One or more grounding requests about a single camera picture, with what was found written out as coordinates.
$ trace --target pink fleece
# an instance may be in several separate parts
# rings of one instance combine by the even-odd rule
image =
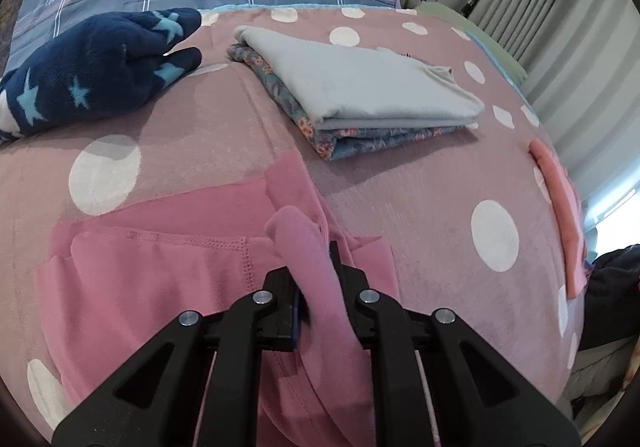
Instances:
[[[263,355],[258,443],[373,445],[369,356],[346,315],[331,240],[372,287],[398,297],[386,241],[340,231],[297,151],[239,184],[61,223],[36,280],[63,387],[80,402],[180,312],[223,311],[287,265],[309,322],[295,353]]]
[[[529,152],[542,171],[551,204],[556,213],[564,255],[566,293],[569,299],[575,299],[587,284],[584,271],[586,247],[582,232],[580,197],[553,149],[542,140],[532,140],[529,143]]]

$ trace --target star pattern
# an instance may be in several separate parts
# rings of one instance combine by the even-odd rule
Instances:
[[[68,87],[69,93],[74,99],[74,105],[76,107],[84,107],[84,109],[89,109],[89,103],[86,101],[87,93],[89,93],[89,88],[80,87],[80,81],[78,80],[78,76],[74,77],[73,85]]]
[[[171,62],[165,62],[160,65],[160,69],[154,72],[154,75],[164,80],[164,87],[175,82],[184,73],[183,68],[174,66]]]
[[[165,31],[166,32],[166,43],[170,43],[174,40],[174,37],[177,35],[178,37],[184,36],[184,31],[182,30],[182,26],[178,23],[178,14],[175,12],[171,12],[169,17],[162,16],[159,12],[152,12],[153,15],[159,19],[158,24],[156,24],[152,30],[155,31]]]
[[[44,118],[36,107],[36,97],[38,96],[38,87],[31,88],[29,78],[31,75],[31,69],[27,70],[27,76],[24,79],[24,90],[22,94],[15,97],[15,100],[20,104],[20,107],[24,111],[24,117],[27,119],[29,125],[33,126],[34,120],[44,120]]]

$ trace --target dark clothing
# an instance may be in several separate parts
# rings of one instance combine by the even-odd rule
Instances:
[[[640,245],[601,255],[593,266],[579,350],[640,332]]]

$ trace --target blanket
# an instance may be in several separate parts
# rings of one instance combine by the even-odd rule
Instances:
[[[131,112],[200,65],[197,48],[167,52],[200,27],[174,8],[89,17],[0,80],[0,139]]]

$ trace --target stitched seam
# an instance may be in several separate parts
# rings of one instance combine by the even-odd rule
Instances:
[[[242,283],[248,292],[254,292],[258,288],[255,286],[254,264],[251,261],[251,256],[249,255],[246,237],[242,238],[240,252],[242,253],[242,273],[244,273],[242,276]]]
[[[171,245],[192,245],[195,247],[205,247],[208,249],[220,249],[220,250],[234,250],[236,252],[242,252],[241,239],[218,239],[215,237],[205,236],[172,236],[170,234],[163,233],[148,233],[148,231],[126,230],[123,234],[116,234],[106,229],[92,229],[90,231],[84,231],[84,233],[94,233],[104,236],[125,237],[126,239],[133,239],[137,241],[147,241],[150,243],[169,243]]]
[[[318,427],[316,427],[315,422],[312,420],[311,418],[311,413],[309,413],[309,410],[306,408],[305,402],[303,400],[303,398],[300,397],[300,395],[298,394],[297,391],[295,391],[293,389],[293,385],[291,383],[291,380],[289,377],[286,377],[285,374],[285,369],[284,366],[282,365],[282,359],[280,358],[280,356],[277,353],[274,353],[274,358],[276,359],[276,363],[278,364],[278,368],[280,370],[280,374],[282,375],[282,377],[278,377],[279,380],[285,380],[287,383],[287,386],[289,387],[289,394],[292,397],[295,397],[296,400],[298,401],[298,403],[300,404],[300,407],[302,407],[302,409],[305,411],[306,417],[309,420],[309,423],[311,424],[311,428],[314,430],[314,432],[320,436],[320,433],[318,431]],[[311,384],[311,381],[309,381],[309,385],[311,386],[311,388],[313,389],[313,392],[316,393],[316,389],[315,387],[313,387],[313,385]]]

